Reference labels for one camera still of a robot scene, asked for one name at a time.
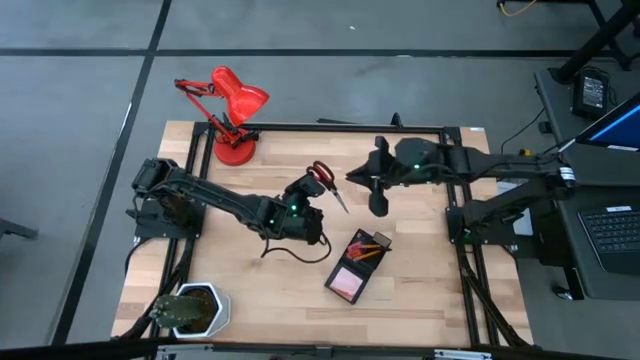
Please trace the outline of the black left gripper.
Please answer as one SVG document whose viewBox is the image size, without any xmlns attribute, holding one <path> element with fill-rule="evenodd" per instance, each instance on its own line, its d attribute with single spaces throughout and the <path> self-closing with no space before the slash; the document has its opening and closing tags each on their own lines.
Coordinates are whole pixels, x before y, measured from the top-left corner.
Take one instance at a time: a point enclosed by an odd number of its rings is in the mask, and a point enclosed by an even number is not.
<svg viewBox="0 0 640 360">
<path fill-rule="evenodd" d="M 325 192 L 325 188 L 321 184 L 322 181 L 321 175 L 316 170 L 306 171 L 300 178 L 285 188 L 283 199 L 288 200 L 294 196 L 319 197 Z"/>
</svg>

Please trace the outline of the black tripod stand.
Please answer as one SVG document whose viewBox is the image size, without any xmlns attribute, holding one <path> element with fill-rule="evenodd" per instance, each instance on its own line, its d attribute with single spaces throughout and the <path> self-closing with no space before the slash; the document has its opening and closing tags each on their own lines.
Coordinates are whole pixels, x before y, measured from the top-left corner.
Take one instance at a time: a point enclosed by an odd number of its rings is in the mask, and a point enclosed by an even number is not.
<svg viewBox="0 0 640 360">
<path fill-rule="evenodd" d="M 640 0 L 623 0 L 621 8 L 563 66 L 550 69 L 552 78 L 558 83 L 571 83 L 574 75 L 638 15 Z"/>
</svg>

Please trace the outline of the white paper sheet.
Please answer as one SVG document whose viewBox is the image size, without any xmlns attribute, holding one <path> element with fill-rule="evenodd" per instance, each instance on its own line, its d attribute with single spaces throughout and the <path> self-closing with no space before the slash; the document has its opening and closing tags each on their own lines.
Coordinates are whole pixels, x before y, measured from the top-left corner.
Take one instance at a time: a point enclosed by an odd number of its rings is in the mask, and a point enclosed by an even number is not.
<svg viewBox="0 0 640 360">
<path fill-rule="evenodd" d="M 499 181 L 497 183 L 499 194 L 506 193 L 507 191 L 510 191 L 518 186 L 519 186 L 518 183 L 511 183 L 511 182 Z M 533 227 L 532 227 L 531 214 L 529 209 L 525 209 L 522 212 L 522 217 L 513 223 L 513 228 L 516 235 L 522 235 L 522 236 L 533 235 Z"/>
</svg>

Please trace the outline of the black side desk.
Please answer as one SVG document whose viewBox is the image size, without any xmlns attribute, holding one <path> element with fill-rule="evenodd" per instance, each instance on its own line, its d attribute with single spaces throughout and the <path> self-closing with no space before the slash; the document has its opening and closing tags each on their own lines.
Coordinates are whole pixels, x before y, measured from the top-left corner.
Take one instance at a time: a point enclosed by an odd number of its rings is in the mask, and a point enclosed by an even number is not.
<svg viewBox="0 0 640 360">
<path fill-rule="evenodd" d="M 556 82 L 550 70 L 536 72 L 534 79 L 551 133 L 568 146 L 564 159 L 577 179 L 571 198 L 534 207 L 536 236 L 566 278 L 564 285 L 553 284 L 552 291 L 565 300 L 640 301 L 640 275 L 604 271 L 578 217 L 581 210 L 640 205 L 640 152 L 569 144 L 586 127 L 570 113 L 570 87 Z"/>
</svg>

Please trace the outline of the black mesh desk organizer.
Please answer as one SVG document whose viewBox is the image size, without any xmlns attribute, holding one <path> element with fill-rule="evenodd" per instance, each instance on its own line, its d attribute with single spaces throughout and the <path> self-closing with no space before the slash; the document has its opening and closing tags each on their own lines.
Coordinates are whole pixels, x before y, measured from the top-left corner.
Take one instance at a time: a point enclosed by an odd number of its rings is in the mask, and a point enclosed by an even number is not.
<svg viewBox="0 0 640 360">
<path fill-rule="evenodd" d="M 367 283 L 369 282 L 371 276 L 373 275 L 373 273 L 375 272 L 375 270 L 379 267 L 380 263 L 382 262 L 382 259 L 384 258 L 384 256 L 391 251 L 391 246 L 389 249 L 385 249 L 385 248 L 379 248 L 379 249 L 359 249 L 362 254 L 367 253 L 367 252 L 371 252 L 371 251 L 376 251 L 376 250 L 380 250 L 382 251 L 382 254 L 371 257 L 371 258 L 367 258 L 364 259 L 362 261 L 354 261 L 353 259 L 349 259 L 347 257 L 347 251 L 349 250 L 348 247 L 350 244 L 356 243 L 356 242 L 362 242 L 363 245 L 367 245 L 367 244 L 374 244 L 374 245 L 378 245 L 376 244 L 372 237 L 374 234 L 369 234 L 366 231 L 362 230 L 362 229 L 358 229 L 356 231 L 356 233 L 353 235 L 352 239 L 350 240 L 350 242 L 348 243 L 348 245 L 346 246 L 344 252 L 342 253 L 342 255 L 340 256 L 338 262 L 336 263 L 336 266 L 334 267 L 334 269 L 332 270 L 332 272 L 330 273 L 329 277 L 327 278 L 327 280 L 324 283 L 324 287 L 327 288 L 328 290 L 330 290 L 331 292 L 333 292 L 334 294 L 336 294 L 337 296 L 339 296 L 340 298 L 342 298 L 343 300 L 345 300 L 346 302 L 348 302 L 351 305 L 354 305 L 358 299 L 360 298 L 362 292 L 364 291 L 364 288 L 366 287 Z M 359 278 L 361 278 L 363 280 L 363 284 L 361 285 L 358 293 L 356 294 L 356 297 L 353 301 L 348 301 L 346 299 L 344 299 L 343 297 L 341 297 L 340 295 L 338 295 L 336 292 L 334 292 L 332 289 L 329 288 L 329 282 L 333 279 L 333 277 L 335 276 L 336 272 L 338 271 L 338 269 L 340 267 L 345 267 L 347 269 L 349 269 L 351 272 L 353 272 L 354 274 L 356 274 Z"/>
</svg>

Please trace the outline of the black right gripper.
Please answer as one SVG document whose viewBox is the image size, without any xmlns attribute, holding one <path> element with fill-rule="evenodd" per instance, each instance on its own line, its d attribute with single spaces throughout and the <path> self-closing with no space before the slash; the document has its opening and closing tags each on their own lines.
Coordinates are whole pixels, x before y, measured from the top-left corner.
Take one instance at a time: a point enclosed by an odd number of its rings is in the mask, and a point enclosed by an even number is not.
<svg viewBox="0 0 640 360">
<path fill-rule="evenodd" d="M 388 200 L 384 196 L 386 177 L 395 162 L 389 153 L 389 143 L 383 136 L 374 140 L 376 150 L 369 153 L 369 165 L 364 164 L 346 174 L 350 182 L 370 188 L 369 209 L 377 217 L 388 214 Z"/>
</svg>

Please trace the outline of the white hexagonal plant pot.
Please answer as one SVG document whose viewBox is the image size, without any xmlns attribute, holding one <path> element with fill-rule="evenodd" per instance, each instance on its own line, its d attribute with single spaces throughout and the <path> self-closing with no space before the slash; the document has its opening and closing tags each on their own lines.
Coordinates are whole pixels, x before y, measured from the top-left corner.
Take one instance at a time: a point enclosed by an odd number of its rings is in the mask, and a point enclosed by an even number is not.
<svg viewBox="0 0 640 360">
<path fill-rule="evenodd" d="M 211 302 L 204 310 L 204 317 L 194 323 L 172 330 L 177 338 L 211 338 L 231 321 L 231 299 L 220 288 L 211 283 L 185 283 L 177 290 L 178 296 L 201 297 Z"/>
</svg>

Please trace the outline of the black floor stand foot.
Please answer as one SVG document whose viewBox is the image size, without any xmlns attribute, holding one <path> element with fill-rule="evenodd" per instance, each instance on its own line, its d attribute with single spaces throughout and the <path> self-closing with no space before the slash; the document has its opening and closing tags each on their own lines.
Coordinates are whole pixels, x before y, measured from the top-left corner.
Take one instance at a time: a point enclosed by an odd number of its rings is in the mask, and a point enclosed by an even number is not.
<svg viewBox="0 0 640 360">
<path fill-rule="evenodd" d="M 0 240 L 4 235 L 15 235 L 27 240 L 33 240 L 37 237 L 38 231 L 0 218 Z"/>
</svg>

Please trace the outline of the black power adapter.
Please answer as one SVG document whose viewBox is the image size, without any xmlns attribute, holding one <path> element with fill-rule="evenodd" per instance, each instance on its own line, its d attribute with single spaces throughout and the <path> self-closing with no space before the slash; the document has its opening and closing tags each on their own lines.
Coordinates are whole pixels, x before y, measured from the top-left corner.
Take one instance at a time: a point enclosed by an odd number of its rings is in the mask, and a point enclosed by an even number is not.
<svg viewBox="0 0 640 360">
<path fill-rule="evenodd" d="M 607 112 L 609 76 L 595 69 L 583 69 L 576 74 L 573 87 L 572 113 L 597 120 Z"/>
</svg>

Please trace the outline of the computer monitor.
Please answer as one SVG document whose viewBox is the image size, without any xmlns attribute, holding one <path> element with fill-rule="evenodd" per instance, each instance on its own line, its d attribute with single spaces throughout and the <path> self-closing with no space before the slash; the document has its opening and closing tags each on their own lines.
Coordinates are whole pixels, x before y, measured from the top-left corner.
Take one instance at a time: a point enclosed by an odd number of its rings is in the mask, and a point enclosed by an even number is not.
<svg viewBox="0 0 640 360">
<path fill-rule="evenodd" d="M 575 137 L 579 144 L 640 151 L 640 92 Z"/>
</svg>

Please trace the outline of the pink sticky note pad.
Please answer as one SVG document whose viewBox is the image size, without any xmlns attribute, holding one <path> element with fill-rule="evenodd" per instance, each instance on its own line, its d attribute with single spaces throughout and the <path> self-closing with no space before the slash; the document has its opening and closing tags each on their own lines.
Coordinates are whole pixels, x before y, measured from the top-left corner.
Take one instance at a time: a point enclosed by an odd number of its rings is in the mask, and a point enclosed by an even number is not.
<svg viewBox="0 0 640 360">
<path fill-rule="evenodd" d="M 329 282 L 329 288 L 348 301 L 353 301 L 358 293 L 363 280 L 345 267 L 340 267 L 333 279 Z"/>
</svg>

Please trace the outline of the black aluminium table frame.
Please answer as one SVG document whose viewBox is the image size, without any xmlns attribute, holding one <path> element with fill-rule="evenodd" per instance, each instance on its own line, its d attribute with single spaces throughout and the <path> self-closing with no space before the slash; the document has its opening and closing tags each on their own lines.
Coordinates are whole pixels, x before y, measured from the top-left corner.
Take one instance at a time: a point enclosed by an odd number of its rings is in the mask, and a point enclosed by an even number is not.
<svg viewBox="0 0 640 360">
<path fill-rule="evenodd" d="M 277 344 L 333 347 L 469 347 L 464 298 L 445 219 L 442 186 L 395 187 L 386 193 L 387 217 L 367 208 L 368 191 L 343 179 L 367 160 L 374 138 L 389 126 L 307 124 L 302 130 L 267 130 L 253 159 L 228 167 L 212 159 L 208 180 L 239 193 L 276 195 L 314 160 L 339 179 L 346 214 L 330 193 L 312 199 L 324 210 L 333 245 L 325 261 L 307 265 L 288 254 L 259 259 L 263 242 L 231 215 L 207 209 L 195 242 L 188 282 L 212 283 L 231 298 L 231 322 L 214 345 Z M 355 231 L 381 232 L 393 251 L 383 259 L 360 299 L 350 305 L 324 287 Z M 169 240 L 151 239 L 132 256 L 112 335 L 128 330 L 157 293 Z M 514 260 L 502 248 L 483 246 L 493 301 L 519 336 L 533 343 Z"/>
</svg>

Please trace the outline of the red and black scissors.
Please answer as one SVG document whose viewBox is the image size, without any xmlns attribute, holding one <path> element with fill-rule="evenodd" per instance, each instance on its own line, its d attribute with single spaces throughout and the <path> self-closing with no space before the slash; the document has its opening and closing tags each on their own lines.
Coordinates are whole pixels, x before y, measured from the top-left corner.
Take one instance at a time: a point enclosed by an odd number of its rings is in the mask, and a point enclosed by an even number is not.
<svg viewBox="0 0 640 360">
<path fill-rule="evenodd" d="M 321 175 L 323 180 L 321 184 L 333 194 L 344 211 L 349 214 L 349 210 L 341 195 L 339 194 L 338 188 L 335 184 L 335 175 L 329 168 L 329 166 L 322 161 L 316 160 L 306 168 L 306 171 L 310 172 L 310 170 L 316 170 Z"/>
</svg>

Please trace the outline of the red desk lamp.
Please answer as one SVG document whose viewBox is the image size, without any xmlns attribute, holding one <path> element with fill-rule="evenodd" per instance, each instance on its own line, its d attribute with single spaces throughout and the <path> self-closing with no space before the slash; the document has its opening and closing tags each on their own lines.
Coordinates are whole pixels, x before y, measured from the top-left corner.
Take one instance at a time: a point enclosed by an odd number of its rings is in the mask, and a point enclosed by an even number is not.
<svg viewBox="0 0 640 360">
<path fill-rule="evenodd" d="M 228 66 L 218 66 L 209 82 L 175 79 L 174 86 L 206 117 L 216 130 L 212 149 L 227 166 L 240 166 L 254 156 L 260 130 L 242 128 L 270 99 L 264 90 L 243 83 Z M 226 111 L 222 117 L 209 112 L 199 101 L 202 97 L 222 99 Z"/>
</svg>

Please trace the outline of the green cactus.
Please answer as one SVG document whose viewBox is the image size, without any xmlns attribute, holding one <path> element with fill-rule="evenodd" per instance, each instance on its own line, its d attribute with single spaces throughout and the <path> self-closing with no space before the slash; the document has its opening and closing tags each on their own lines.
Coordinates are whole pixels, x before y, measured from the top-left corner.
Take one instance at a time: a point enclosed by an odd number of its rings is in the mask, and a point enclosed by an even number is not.
<svg viewBox="0 0 640 360">
<path fill-rule="evenodd" d="M 164 328 L 204 331 L 216 315 L 215 299 L 205 291 L 186 295 L 162 295 L 153 304 L 150 317 Z"/>
</svg>

